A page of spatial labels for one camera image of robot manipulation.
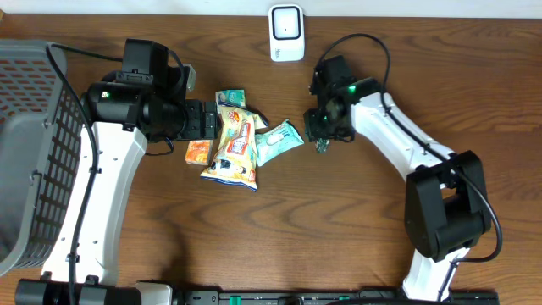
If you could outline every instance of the green snack package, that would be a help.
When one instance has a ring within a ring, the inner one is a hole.
[[[288,119],[282,124],[261,135],[255,135],[257,147],[257,166],[263,166],[281,153],[304,143]]]
[[[244,90],[222,90],[214,93],[215,101],[219,106],[234,106],[246,108]]]

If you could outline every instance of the small orange box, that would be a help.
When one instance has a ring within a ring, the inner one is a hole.
[[[209,165],[213,140],[190,141],[185,160],[188,164]]]

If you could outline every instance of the snack bag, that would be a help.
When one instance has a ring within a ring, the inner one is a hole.
[[[203,170],[201,177],[257,191],[254,130],[265,128],[267,124],[259,115],[242,108],[218,108],[223,123],[220,145],[211,166]]]
[[[288,119],[271,131],[256,135],[257,166],[262,166],[281,153],[304,143]]]
[[[244,90],[222,90],[214,93],[214,99],[217,106],[234,106],[238,108],[246,108],[245,91]]]

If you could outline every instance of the wooden table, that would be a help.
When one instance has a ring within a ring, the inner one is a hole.
[[[463,264],[453,288],[495,289],[502,304],[542,298],[542,22],[493,19],[306,18],[298,63],[269,58],[264,17],[6,15],[0,37],[45,39],[121,55],[126,37],[173,48],[197,71],[191,97],[244,88],[271,126],[315,107],[312,67],[333,41],[352,32],[382,37],[392,56],[389,90],[422,129],[484,162],[489,199],[505,246],[497,260]],[[384,56],[371,42],[336,48],[359,77],[382,78]],[[69,79],[84,91],[119,66],[69,54]],[[159,150],[165,145],[150,147]],[[368,141],[333,143],[325,154],[298,147],[257,170],[259,191],[201,180],[203,167],[175,154],[143,158],[120,240],[119,285],[174,280],[225,290],[357,290],[399,286],[413,248],[403,228],[405,186]],[[471,257],[495,245],[486,234]],[[20,278],[0,279],[11,303]]]

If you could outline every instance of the black cable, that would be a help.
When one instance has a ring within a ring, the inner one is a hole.
[[[358,299],[329,302],[326,305],[364,305],[364,304],[387,304],[387,305],[458,305],[452,302],[435,302],[414,299],[392,299],[382,297],[363,297]]]
[[[81,226],[83,225],[83,218],[85,218],[86,206],[88,204],[88,200],[91,195],[94,179],[96,178],[99,153],[97,149],[96,138],[94,137],[94,133],[92,132],[91,121],[86,117],[85,110],[83,109],[83,105],[81,104],[80,99],[77,96],[77,93],[75,93],[74,88],[70,85],[70,83],[68,82],[68,80],[66,79],[66,77],[64,76],[60,68],[58,67],[57,62],[54,60],[54,57],[51,54],[51,47],[56,47],[56,48],[60,48],[66,51],[91,56],[93,58],[100,58],[100,59],[106,59],[106,60],[112,60],[112,61],[122,61],[122,58],[114,58],[114,57],[104,56],[104,55],[100,55],[96,53],[91,53],[91,52],[83,51],[74,47],[67,47],[65,45],[53,43],[53,42],[48,43],[45,49],[47,58],[49,59],[51,66],[53,67],[58,78],[62,81],[63,85],[66,88],[68,88],[68,91],[74,100],[73,103],[75,103],[75,106],[77,107],[77,109],[79,110],[81,114],[81,118],[83,119],[83,123],[85,124],[86,131],[88,132],[88,137],[91,142],[91,150],[92,150],[92,166],[90,168],[90,175],[88,178],[88,182],[86,183],[85,195],[83,196],[81,208],[79,210],[79,214],[77,215],[77,221],[75,222],[75,228],[74,228],[74,235],[71,240],[71,247],[69,249],[69,269],[68,269],[69,303],[71,305],[75,305],[77,303],[75,299],[75,262],[77,258],[77,246],[79,244],[79,235],[81,231]]]
[[[364,34],[364,33],[350,34],[350,35],[342,37],[338,41],[334,42],[325,51],[324,55],[322,55],[320,57],[320,59],[317,62],[317,65],[316,65],[316,67],[314,69],[315,74],[316,74],[316,71],[317,71],[318,67],[320,66],[320,64],[324,60],[325,56],[329,53],[329,51],[331,51],[331,49],[333,49],[335,46],[337,46],[341,42],[343,42],[343,41],[345,41],[347,39],[353,38],[353,37],[366,37],[366,38],[371,39],[374,42],[378,43],[382,47],[382,49],[384,49],[387,64],[386,64],[386,70],[385,70],[385,73],[384,73],[384,80],[382,82],[382,86],[380,87],[380,102],[382,103],[382,107],[384,108],[384,112],[386,113],[386,115],[389,115],[390,118],[397,124],[397,126],[399,126],[399,128],[401,128],[401,130],[403,130],[407,135],[409,135],[420,147],[423,147],[423,149],[426,152],[432,154],[433,156],[435,156],[437,159],[439,159],[442,162],[447,161],[448,159],[446,157],[440,155],[433,148],[431,148],[431,145],[429,143],[424,142],[423,140],[418,138],[416,135],[414,135],[410,130],[408,130],[395,117],[395,115],[393,114],[392,108],[389,107],[386,104],[384,94],[386,93],[386,85],[388,83],[388,77],[390,75],[390,66],[391,66],[390,50],[388,50],[387,46],[380,39],[378,39],[377,37],[369,35],[369,34]],[[485,262],[489,262],[490,260],[495,259],[499,255],[499,253],[501,252],[501,249],[502,249],[502,242],[503,242],[501,224],[499,223],[499,220],[497,218],[495,210],[493,209],[493,207],[491,207],[491,204],[489,203],[487,198],[480,191],[480,189],[474,184],[474,182],[468,176],[466,176],[460,169],[458,169],[454,164],[448,163],[448,165],[450,166],[451,170],[453,170],[455,172],[455,174],[461,180],[463,180],[468,185],[468,187],[470,187],[480,197],[480,199],[484,203],[484,206],[487,209],[487,211],[489,213],[489,216],[491,217],[491,220],[493,221],[493,223],[495,225],[495,234],[496,234],[497,242],[496,242],[496,245],[495,245],[495,250],[490,255],[488,255],[486,257],[482,257],[482,258],[456,258],[456,259],[454,259],[451,262],[450,268],[448,269],[448,272],[446,274],[446,278],[445,278],[445,281],[443,283],[443,286],[441,287],[441,289],[439,291],[439,295],[440,295],[439,299],[442,297],[443,290],[447,286],[448,281],[450,281],[450,279],[451,279],[451,274],[453,273],[453,269],[456,268],[459,263],[485,263]]]
[[[179,90],[183,87],[183,84],[185,83],[185,66],[183,65],[183,63],[180,62],[179,56],[177,56],[177,53],[175,51],[168,50],[168,54],[171,55],[171,57],[175,60],[175,62],[180,68],[179,80],[177,80],[177,83],[168,94],[168,98],[171,98],[179,92]]]
[[[166,138],[166,142],[168,143],[168,147],[169,147],[168,152],[160,152],[160,153],[145,152],[145,155],[146,156],[151,156],[151,157],[156,157],[156,156],[166,156],[166,155],[172,154],[173,150],[174,150],[173,142],[169,138]]]
[[[116,57],[113,57],[113,56],[107,56],[107,55],[92,53],[92,52],[88,52],[88,51],[85,51],[85,50],[78,49],[76,47],[68,47],[66,45],[56,43],[56,42],[52,42],[49,45],[51,47],[56,47],[56,48],[59,48],[59,49],[63,49],[63,50],[70,51],[70,52],[73,52],[73,53],[78,53],[78,54],[90,56],[90,57],[93,57],[93,58],[105,59],[105,60],[116,61],[116,62],[122,63],[122,58],[116,58]]]

